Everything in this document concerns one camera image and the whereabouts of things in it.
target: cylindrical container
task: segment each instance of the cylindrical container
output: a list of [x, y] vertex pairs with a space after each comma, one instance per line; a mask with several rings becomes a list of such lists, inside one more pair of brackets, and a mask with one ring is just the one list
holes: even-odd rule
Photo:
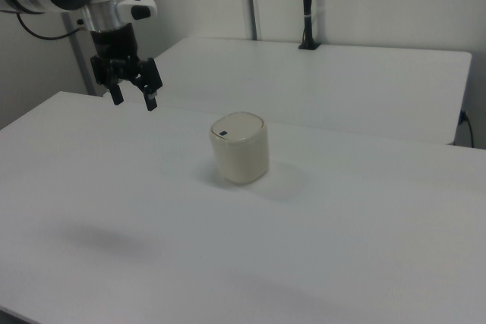
[[268, 132], [265, 121], [246, 112], [225, 116], [210, 131], [219, 173], [237, 184], [247, 184], [268, 170]]

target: black cable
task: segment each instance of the black cable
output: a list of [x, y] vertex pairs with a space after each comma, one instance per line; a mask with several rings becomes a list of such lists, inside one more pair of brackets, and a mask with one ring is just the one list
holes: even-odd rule
[[472, 134], [471, 121], [469, 120], [469, 117], [467, 115], [464, 116], [464, 120], [468, 122], [469, 133], [471, 134], [471, 148], [474, 148], [474, 136]]
[[34, 33], [33, 31], [31, 31], [24, 23], [24, 21], [22, 20], [22, 17], [19, 13], [17, 13], [17, 19], [18, 21], [20, 22], [21, 26], [29, 33], [31, 34], [32, 36], [38, 38], [38, 39], [43, 39], [44, 41], [57, 41], [58, 39], [64, 39], [64, 38], [68, 38], [69, 36], [72, 36], [73, 34], [75, 34], [76, 32], [79, 32], [81, 30], [81, 28], [77, 28], [75, 30], [73, 30], [72, 32], [69, 32], [63, 36], [57, 36], [57, 37], [44, 37], [44, 36], [40, 36], [38, 35], [37, 33]]
[[302, 33], [302, 43], [305, 41], [305, 27], [304, 27], [304, 32]]

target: white wall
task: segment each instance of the white wall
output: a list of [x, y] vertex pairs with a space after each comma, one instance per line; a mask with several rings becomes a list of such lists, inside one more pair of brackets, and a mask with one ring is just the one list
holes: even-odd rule
[[[260, 39], [299, 42], [302, 0], [255, 4]], [[316, 38], [326, 43], [471, 52], [464, 108], [486, 148], [486, 0], [314, 0], [314, 12]], [[466, 132], [461, 126], [457, 140], [468, 146]]]
[[[134, 24], [140, 58], [156, 57], [187, 36], [247, 39], [250, 36], [245, 0], [155, 0], [156, 18]], [[82, 39], [85, 59], [96, 53]], [[106, 92], [98, 88], [99, 94]]]
[[[59, 14], [24, 16], [44, 36], [65, 33]], [[0, 129], [59, 91], [86, 93], [69, 41], [28, 34], [12, 14], [0, 13]]]

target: white tabletop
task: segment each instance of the white tabletop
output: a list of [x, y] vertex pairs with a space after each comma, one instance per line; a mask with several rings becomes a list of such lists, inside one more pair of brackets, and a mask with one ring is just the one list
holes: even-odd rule
[[[471, 55], [420, 49], [183, 39], [156, 59], [159, 105], [452, 143]], [[123, 83], [126, 100], [144, 102]]]
[[486, 318], [486, 153], [269, 123], [218, 177], [217, 115], [60, 93], [0, 131], [0, 306], [42, 324]]

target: container lid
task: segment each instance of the container lid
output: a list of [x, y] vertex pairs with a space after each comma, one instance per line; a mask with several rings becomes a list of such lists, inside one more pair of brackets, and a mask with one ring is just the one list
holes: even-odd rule
[[237, 112], [219, 119], [211, 131], [229, 143], [243, 142], [254, 137], [264, 127], [262, 118], [247, 112]]

